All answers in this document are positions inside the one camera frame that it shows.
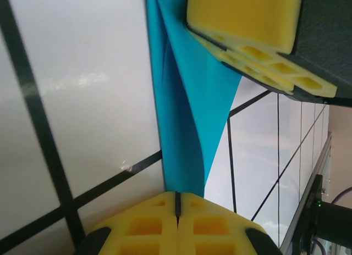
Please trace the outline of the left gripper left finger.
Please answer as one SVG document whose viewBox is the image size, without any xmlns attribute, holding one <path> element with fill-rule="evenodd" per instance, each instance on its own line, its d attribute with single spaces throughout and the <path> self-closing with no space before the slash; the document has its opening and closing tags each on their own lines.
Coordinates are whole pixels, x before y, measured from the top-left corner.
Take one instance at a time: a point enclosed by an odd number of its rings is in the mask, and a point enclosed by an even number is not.
<svg viewBox="0 0 352 255">
<path fill-rule="evenodd" d="M 75 254 L 177 254 L 179 193 L 165 192 L 94 226 Z"/>
</svg>

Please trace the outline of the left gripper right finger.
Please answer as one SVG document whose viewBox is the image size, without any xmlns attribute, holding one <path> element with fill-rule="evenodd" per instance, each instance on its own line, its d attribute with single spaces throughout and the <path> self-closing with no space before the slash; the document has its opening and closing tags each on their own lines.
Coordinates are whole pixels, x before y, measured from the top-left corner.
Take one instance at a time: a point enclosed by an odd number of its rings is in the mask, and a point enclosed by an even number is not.
<svg viewBox="0 0 352 255">
<path fill-rule="evenodd" d="M 281 254 L 251 220 L 192 193 L 177 193 L 177 254 Z"/>
</svg>

